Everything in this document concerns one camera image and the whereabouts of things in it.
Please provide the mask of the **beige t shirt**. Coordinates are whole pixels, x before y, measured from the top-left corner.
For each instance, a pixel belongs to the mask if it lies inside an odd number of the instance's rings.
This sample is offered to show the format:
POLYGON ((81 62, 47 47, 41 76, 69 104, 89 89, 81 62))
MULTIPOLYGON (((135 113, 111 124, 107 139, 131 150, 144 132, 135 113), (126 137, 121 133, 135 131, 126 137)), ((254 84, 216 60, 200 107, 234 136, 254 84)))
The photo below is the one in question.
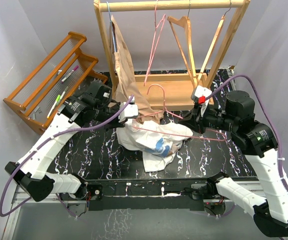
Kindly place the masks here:
POLYGON ((163 114, 156 113, 156 111, 151 108, 147 99, 140 93, 136 84, 135 71, 129 49, 113 16, 111 17, 111 21, 114 26, 117 45, 117 51, 114 53, 115 71, 118 76, 115 100, 118 102, 126 102, 128 98, 133 95, 140 115, 136 121, 141 124, 145 121, 154 121, 159 124, 163 118, 163 114))

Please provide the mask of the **white t shirt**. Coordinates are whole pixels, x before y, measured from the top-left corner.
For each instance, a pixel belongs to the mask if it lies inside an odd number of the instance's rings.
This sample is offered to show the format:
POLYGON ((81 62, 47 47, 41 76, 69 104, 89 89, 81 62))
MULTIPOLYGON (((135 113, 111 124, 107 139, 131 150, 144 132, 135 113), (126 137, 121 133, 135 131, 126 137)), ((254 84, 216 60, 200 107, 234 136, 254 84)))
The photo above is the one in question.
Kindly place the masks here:
POLYGON ((147 120, 143 124, 129 119, 125 127, 117 128, 117 140, 130 151, 141 151, 145 172, 158 172, 173 162, 176 152, 182 147, 187 137, 172 136, 132 128, 133 126, 172 134, 192 136, 193 132, 186 126, 174 122, 157 124, 147 120))

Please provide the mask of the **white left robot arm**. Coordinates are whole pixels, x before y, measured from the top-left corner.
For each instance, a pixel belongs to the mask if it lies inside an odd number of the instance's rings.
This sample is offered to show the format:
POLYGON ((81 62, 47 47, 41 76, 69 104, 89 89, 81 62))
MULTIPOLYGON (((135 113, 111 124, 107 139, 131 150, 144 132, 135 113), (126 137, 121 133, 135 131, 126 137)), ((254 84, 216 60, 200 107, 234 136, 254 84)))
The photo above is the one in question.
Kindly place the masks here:
POLYGON ((124 102, 112 98, 112 89, 93 81, 79 96, 69 96, 59 106, 49 127, 17 162, 5 170, 34 201, 50 194, 68 193, 81 200, 87 195, 86 182, 77 174, 49 173, 48 168, 66 143, 77 132, 99 128, 123 128, 128 119, 138 116, 134 96, 124 102))

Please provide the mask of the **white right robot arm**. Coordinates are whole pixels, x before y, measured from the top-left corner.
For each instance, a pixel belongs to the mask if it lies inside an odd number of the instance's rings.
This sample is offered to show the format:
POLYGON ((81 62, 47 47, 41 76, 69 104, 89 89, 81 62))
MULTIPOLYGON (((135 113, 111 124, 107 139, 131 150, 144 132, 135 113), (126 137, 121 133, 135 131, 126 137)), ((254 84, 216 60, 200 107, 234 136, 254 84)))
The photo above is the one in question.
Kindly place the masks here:
POLYGON ((280 176, 278 143, 272 129, 255 120, 255 101, 247 92, 230 91, 224 111, 209 105, 211 93, 206 87, 196 87, 191 95, 194 107, 179 123, 200 134, 207 128, 230 132, 232 141, 255 170, 265 196, 244 188, 224 172, 207 178, 206 186, 195 192, 232 200, 267 237, 288 237, 288 188, 283 185, 288 178, 280 176))

